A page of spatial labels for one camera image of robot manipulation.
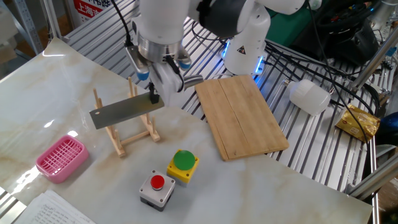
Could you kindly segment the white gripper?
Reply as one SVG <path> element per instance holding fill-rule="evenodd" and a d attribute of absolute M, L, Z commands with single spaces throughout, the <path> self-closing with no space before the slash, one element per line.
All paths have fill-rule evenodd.
<path fill-rule="evenodd" d="M 149 98 L 152 104 L 159 102 L 159 96 L 165 106 L 178 106 L 184 90 L 180 75 L 177 75 L 168 63 L 153 63 L 150 68 Z"/>

